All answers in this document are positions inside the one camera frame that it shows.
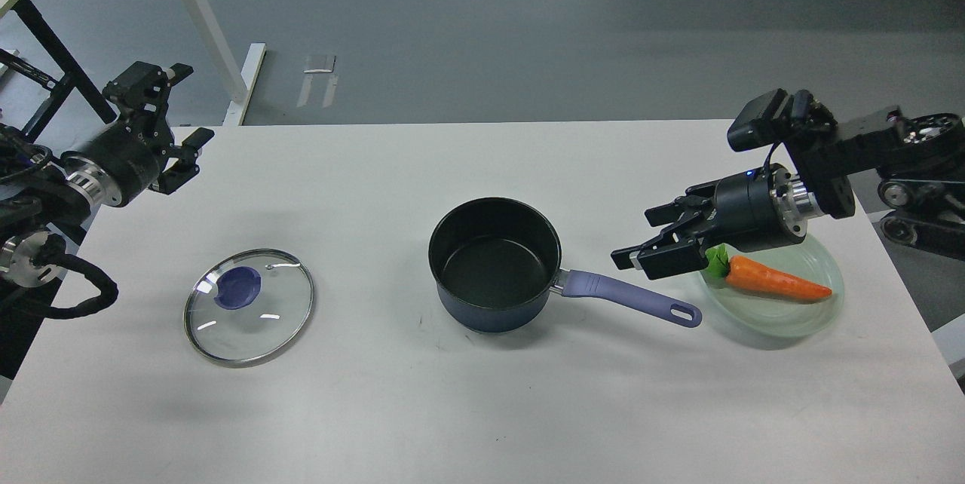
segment screw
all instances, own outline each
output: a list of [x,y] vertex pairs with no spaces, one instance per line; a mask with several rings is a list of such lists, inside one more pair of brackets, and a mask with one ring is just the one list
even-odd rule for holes
[[881,197],[891,207],[904,207],[911,201],[908,189],[898,182],[889,182],[881,191]]

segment light green plate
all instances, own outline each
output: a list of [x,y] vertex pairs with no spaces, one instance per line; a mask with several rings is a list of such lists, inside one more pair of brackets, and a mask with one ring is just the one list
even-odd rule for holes
[[727,319],[750,327],[755,332],[784,339],[806,337],[820,332],[834,322],[844,301],[844,279],[838,264],[827,249],[814,236],[807,236],[802,244],[771,248],[757,253],[741,253],[727,246],[730,256],[745,254],[748,258],[776,270],[786,271],[797,277],[823,284],[833,294],[819,302],[800,302],[782,296],[766,296],[744,289],[733,288],[724,279],[710,277],[700,272],[703,285],[714,303],[723,310]]

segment pot lid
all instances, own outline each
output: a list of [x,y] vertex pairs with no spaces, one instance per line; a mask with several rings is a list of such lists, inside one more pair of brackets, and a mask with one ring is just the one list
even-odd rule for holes
[[313,304],[311,275],[296,257],[248,250],[196,282],[184,305],[184,332],[215,363],[253,365],[296,338]]

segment metal rod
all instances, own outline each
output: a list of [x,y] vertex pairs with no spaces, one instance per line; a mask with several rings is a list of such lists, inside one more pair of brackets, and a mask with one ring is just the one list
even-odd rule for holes
[[51,122],[52,117],[54,117],[54,114],[56,114],[57,110],[63,105],[63,102],[65,102],[73,89],[75,89],[73,75],[64,75],[61,81],[51,90],[51,95],[41,103],[41,106],[34,112],[34,116],[30,117],[30,120],[28,120],[27,124],[23,127],[23,134],[28,141],[31,143],[37,142],[37,138],[47,127],[47,124]]
[[23,23],[27,26],[34,37],[37,38],[39,44],[44,47],[44,50],[51,55],[54,62],[62,69],[65,77],[67,75],[73,76],[73,86],[81,93],[87,103],[90,103],[90,107],[100,116],[100,120],[103,120],[104,124],[110,124],[114,122],[117,118],[117,113],[114,113],[114,109],[111,109],[110,103],[104,99],[104,96],[100,95],[100,91],[97,87],[90,82],[89,76],[85,74],[84,70],[77,63],[75,58],[70,54],[70,51],[63,46],[60,39],[48,26],[41,12],[38,11],[37,7],[30,0],[17,0],[14,4],[14,12],[17,16],[23,20]]
[[228,48],[228,40],[214,17],[211,4],[207,0],[182,0],[182,3],[191,21],[198,28],[204,47],[207,48],[215,69],[218,69],[218,75],[221,76],[225,90],[231,95],[232,102],[244,102],[248,87],[241,78],[241,69],[231,54],[231,48]]

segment carrot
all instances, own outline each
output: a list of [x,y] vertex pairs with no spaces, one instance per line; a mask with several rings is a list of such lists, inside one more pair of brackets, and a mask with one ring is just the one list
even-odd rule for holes
[[831,289],[821,286],[793,274],[769,268],[745,256],[735,256],[728,259],[723,244],[707,250],[707,258],[711,265],[707,268],[710,274],[724,277],[727,284],[754,292],[788,296],[803,299],[807,302],[824,299],[831,295]]

